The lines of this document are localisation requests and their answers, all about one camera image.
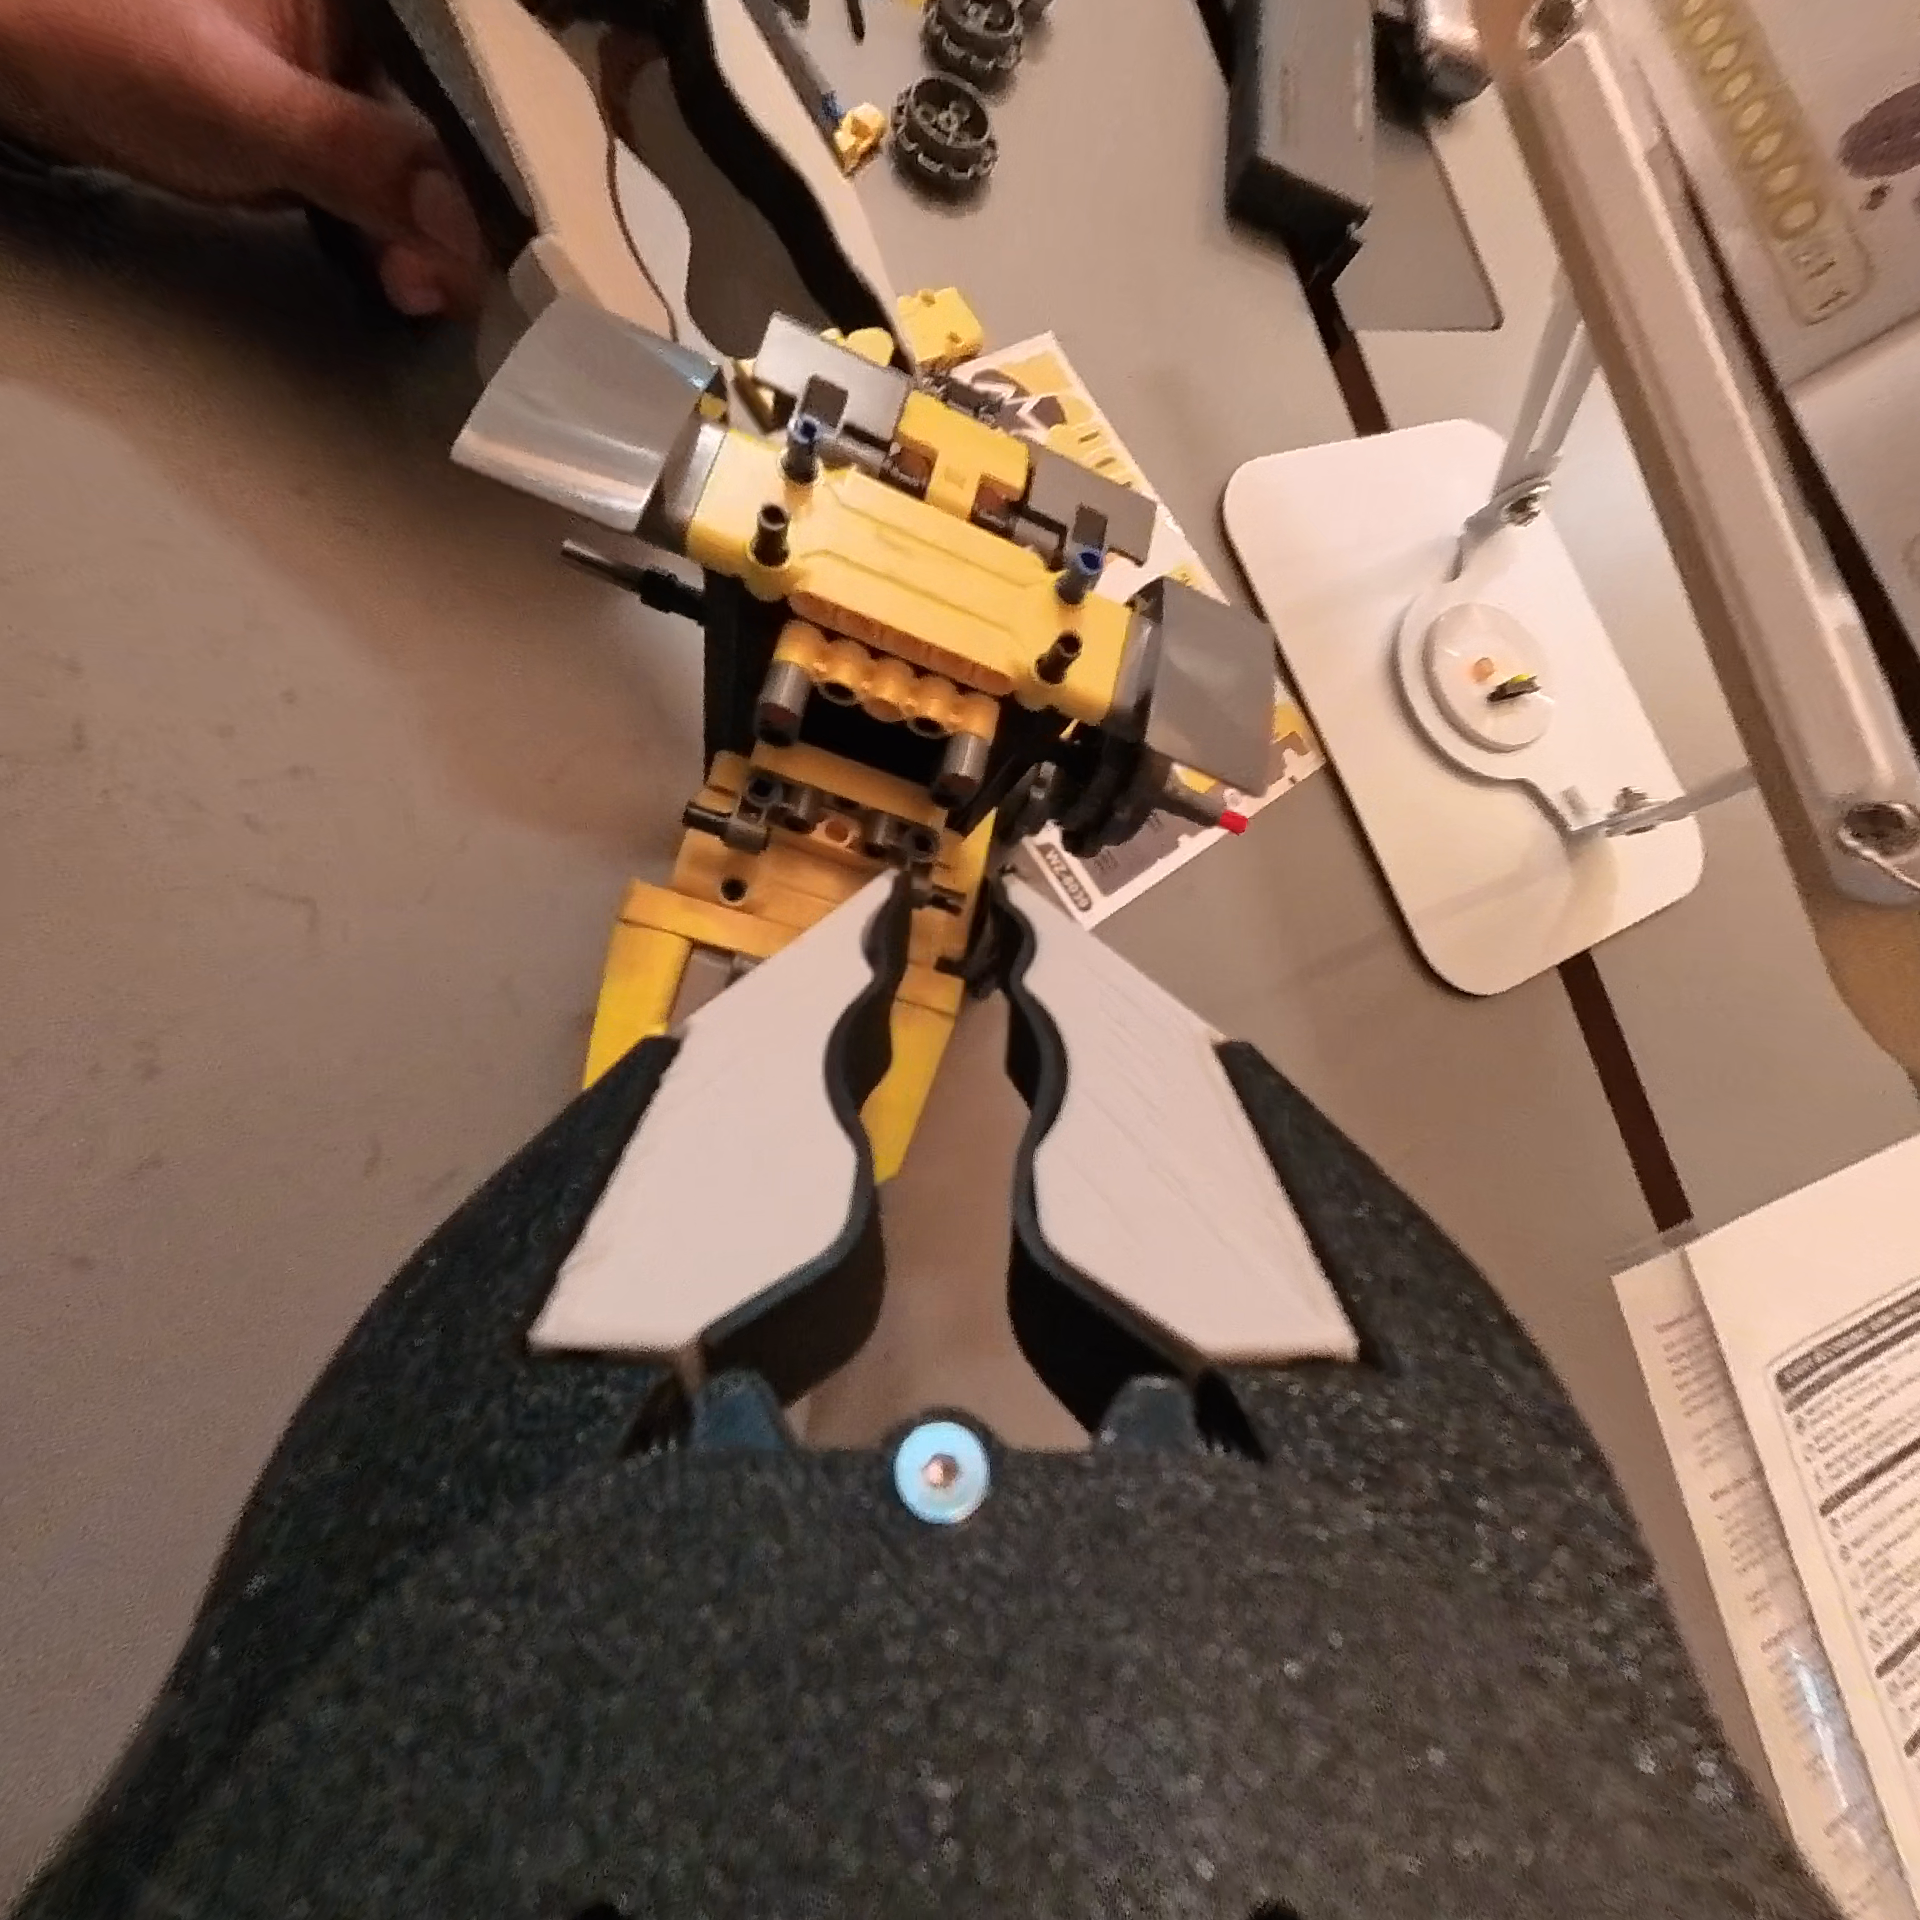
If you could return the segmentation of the yellow grey building-block toy robot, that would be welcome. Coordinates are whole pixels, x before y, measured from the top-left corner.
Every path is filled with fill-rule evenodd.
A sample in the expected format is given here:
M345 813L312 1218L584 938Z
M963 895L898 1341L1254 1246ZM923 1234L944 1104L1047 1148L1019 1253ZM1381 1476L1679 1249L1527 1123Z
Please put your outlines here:
M1158 502L774 316L739 425L716 360L581 299L505 354L450 457L697 579L564 559L702 645L700 787L661 883L617 918L587 1084L877 877L910 884L892 1065L864 1107L897 1176L1034 834L1082 859L1157 816L1240 837L1269 782L1276 645L1155 573Z

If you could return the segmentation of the printed paper sheet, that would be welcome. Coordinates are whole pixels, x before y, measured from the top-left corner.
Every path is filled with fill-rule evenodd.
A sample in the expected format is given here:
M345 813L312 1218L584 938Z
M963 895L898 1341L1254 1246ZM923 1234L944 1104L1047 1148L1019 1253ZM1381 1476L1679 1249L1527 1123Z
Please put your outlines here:
M1615 1278L1789 1834L1918 1913L1918 1140Z

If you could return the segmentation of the black toy wheel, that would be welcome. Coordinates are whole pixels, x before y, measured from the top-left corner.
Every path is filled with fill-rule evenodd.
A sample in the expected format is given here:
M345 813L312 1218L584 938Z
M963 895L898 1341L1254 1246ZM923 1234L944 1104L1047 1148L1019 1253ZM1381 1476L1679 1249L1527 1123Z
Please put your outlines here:
M1025 61L1028 14L1022 2L924 2L924 59L952 78L996 90Z
M897 97L889 153L902 181L941 199L967 200L987 189L998 142L984 97L969 83L929 72Z

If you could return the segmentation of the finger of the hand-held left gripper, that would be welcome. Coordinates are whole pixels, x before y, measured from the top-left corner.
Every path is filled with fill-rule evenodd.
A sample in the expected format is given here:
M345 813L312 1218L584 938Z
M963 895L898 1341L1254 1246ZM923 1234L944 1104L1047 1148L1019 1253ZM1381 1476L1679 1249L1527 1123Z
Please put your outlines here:
M894 279L869 213L761 32L754 2L669 4L666 69L694 145L754 206L844 332L898 337Z
M512 32L506 135L555 286L706 354L685 217L611 133L587 70L545 27Z

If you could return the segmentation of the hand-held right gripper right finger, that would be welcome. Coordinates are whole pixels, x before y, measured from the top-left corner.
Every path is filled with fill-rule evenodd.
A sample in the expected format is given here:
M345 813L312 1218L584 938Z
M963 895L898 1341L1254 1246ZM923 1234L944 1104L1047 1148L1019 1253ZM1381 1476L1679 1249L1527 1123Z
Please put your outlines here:
M1254 1115L1264 1056L1226 1040L1034 884L993 904L1021 1354L1089 1433L1139 1381L1355 1365L1362 1336Z

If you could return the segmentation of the thin grey axle rod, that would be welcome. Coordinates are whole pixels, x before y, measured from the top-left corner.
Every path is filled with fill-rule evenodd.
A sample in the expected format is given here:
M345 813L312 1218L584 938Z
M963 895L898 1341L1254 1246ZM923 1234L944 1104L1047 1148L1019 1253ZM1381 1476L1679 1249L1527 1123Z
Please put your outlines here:
M834 86L829 84L819 61L807 50L805 36L791 18L788 8L781 2L753 2L751 8L761 34L767 39L797 98L817 126L832 135L844 118L843 98Z

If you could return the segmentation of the white desk lamp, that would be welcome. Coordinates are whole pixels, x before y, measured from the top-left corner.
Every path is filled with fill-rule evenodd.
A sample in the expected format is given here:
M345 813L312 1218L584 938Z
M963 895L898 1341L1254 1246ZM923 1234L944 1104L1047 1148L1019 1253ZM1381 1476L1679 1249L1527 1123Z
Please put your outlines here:
M1411 943L1502 997L1687 901L1698 818L1759 788L1857 1021L1916 1061L1916 732L1842 523L1644 90L1647 30L1535 4L1515 92L1573 264L1515 426L1240 466L1222 521ZM1683 781L1548 502L1597 372L1737 712ZM1468 663L1536 675L1490 704Z

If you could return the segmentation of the black rectangular device box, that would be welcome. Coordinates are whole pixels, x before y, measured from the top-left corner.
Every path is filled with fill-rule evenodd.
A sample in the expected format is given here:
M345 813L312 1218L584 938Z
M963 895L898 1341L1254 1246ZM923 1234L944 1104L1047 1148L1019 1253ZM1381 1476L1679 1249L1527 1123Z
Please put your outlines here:
M1360 250L1376 203L1376 27L1367 2L1231 6L1222 200L1308 288Z

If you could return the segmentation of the building instruction booklet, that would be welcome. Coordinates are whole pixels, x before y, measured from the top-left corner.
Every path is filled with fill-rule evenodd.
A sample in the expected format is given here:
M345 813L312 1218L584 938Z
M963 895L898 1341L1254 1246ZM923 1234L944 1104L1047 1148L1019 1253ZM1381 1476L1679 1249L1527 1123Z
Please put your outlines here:
M1916 516L1912 2L1660 2L1644 75L1741 308L1851 516Z
M1057 335L1044 332L988 350L959 372L967 384L998 398L1006 432L1155 505L1149 559L1134 562L1110 554L1097 586L1103 599L1128 602L1158 581L1176 581L1218 602L1229 599ZM1216 792L1226 813L1250 823L1324 768L1326 756L1292 687L1276 677L1260 791L1221 787ZM1021 871L1052 895L1077 924L1099 928L1212 849L1235 844L1237 837L1224 829L1206 829L1158 811L1131 841L1095 855L1068 853L1063 829L1047 827L1022 844Z

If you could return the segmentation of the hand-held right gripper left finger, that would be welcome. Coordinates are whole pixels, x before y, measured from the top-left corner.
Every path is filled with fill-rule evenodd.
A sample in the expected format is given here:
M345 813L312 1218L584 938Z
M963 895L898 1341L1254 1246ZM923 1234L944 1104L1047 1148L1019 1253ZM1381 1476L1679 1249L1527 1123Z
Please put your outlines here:
M540 1356L635 1360L699 1387L753 1373L805 1400L885 1296L863 1108L894 1061L915 915L869 880L662 1042L636 1126L530 1323Z

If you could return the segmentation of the yellow building-block brick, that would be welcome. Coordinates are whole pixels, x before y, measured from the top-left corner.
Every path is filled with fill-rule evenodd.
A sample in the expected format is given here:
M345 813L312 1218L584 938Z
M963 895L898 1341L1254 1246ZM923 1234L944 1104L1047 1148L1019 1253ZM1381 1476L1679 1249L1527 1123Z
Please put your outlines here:
M894 321L898 343L923 377L957 372L988 349L987 327L954 286L898 296Z

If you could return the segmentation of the person's left hand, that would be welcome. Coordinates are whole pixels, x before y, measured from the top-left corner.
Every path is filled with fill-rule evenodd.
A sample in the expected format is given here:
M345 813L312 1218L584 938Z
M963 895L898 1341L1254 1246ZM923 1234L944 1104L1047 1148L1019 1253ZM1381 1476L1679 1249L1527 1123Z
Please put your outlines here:
M373 75L345 4L7 2L3 126L190 203L318 211L413 321L474 314L493 276L442 140Z

